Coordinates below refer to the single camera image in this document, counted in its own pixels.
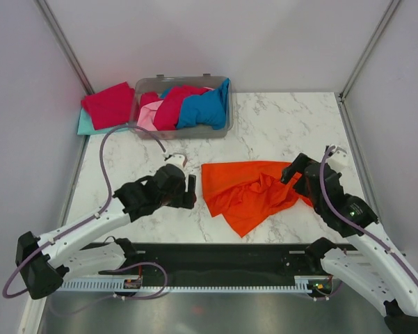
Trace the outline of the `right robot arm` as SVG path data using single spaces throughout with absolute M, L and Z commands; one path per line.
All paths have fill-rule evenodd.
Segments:
M 379 311 L 391 333 L 418 333 L 418 273 L 387 235 L 368 204 L 340 184 L 346 153 L 330 145 L 321 161 L 300 153 L 282 171 L 281 182 L 300 177 L 294 191 L 308 198 L 326 225 L 372 265 L 368 271 L 324 237 L 307 247 L 306 269 L 334 276 Z

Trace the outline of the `orange t shirt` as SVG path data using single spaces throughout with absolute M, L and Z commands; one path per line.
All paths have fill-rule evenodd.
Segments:
M 240 237 L 246 236 L 269 216 L 311 201 L 293 189 L 300 174 L 281 183 L 285 161 L 241 161 L 202 164 L 202 197 L 210 214 L 222 215 Z

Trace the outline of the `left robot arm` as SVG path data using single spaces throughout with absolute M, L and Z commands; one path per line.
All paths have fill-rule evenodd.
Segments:
M 17 241 L 16 264 L 32 299 L 53 294 L 63 283 L 101 272 L 133 273 L 138 255 L 127 238 L 96 248 L 89 244 L 118 228 L 168 206 L 193 209 L 196 176 L 166 164 L 154 175 L 117 189 L 109 204 L 85 223 L 75 223 L 35 236 L 27 232 Z

